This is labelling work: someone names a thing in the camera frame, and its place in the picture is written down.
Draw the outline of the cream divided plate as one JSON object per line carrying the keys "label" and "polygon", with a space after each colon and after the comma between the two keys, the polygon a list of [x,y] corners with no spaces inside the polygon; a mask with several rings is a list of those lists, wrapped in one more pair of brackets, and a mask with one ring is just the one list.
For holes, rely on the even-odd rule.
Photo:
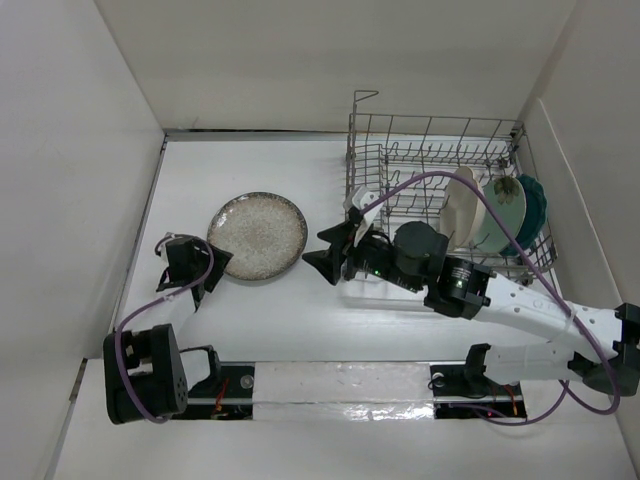
{"label": "cream divided plate", "polygon": [[479,232],[486,208],[465,184],[450,179],[440,209],[439,232],[448,237],[448,250],[467,247]]}

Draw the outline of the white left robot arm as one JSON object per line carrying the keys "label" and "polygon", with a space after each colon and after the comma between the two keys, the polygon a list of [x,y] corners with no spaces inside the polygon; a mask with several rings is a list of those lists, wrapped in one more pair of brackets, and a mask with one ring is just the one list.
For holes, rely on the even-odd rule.
{"label": "white left robot arm", "polygon": [[[181,349],[176,330],[200,308],[222,279],[233,254],[197,236],[166,234],[154,254],[167,262],[157,298],[126,316],[103,340],[106,408],[114,425],[161,424],[183,414],[189,396],[226,394],[218,353],[210,345]],[[175,302],[186,310],[142,330],[128,324],[148,310]]]}

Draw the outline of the speckled brown round plate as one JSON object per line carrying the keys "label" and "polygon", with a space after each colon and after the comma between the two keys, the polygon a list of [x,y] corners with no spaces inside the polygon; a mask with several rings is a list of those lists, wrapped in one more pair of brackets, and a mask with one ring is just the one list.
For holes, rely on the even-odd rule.
{"label": "speckled brown round plate", "polygon": [[270,192],[231,199],[213,216],[207,241],[232,255],[225,273],[240,281],[264,281],[291,268],[302,255],[308,226],[300,209]]}

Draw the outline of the teal scalloped plate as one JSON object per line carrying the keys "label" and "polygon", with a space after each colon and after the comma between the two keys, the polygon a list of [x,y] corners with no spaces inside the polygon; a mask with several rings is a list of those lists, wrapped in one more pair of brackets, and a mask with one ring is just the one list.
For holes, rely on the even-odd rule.
{"label": "teal scalloped plate", "polygon": [[547,219],[548,201],[542,184],[529,175],[502,177],[492,187],[499,205],[511,204],[520,194],[524,194],[526,212],[522,224],[514,238],[523,250],[531,247]]}

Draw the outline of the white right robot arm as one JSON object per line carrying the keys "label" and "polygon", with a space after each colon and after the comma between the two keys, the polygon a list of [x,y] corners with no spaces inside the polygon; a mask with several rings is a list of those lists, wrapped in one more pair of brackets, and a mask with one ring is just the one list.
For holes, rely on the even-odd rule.
{"label": "white right robot arm", "polygon": [[607,395],[630,397],[639,387],[639,309],[610,309],[557,299],[516,284],[490,267],[451,256],[448,239],[421,221],[403,224],[394,237],[368,229],[351,210],[345,222],[319,233],[325,250],[303,260],[330,284],[342,272],[363,272],[405,290],[426,294],[423,304],[449,318],[499,324],[540,338],[540,343],[471,346],[455,380],[474,393],[522,380],[579,380]]}

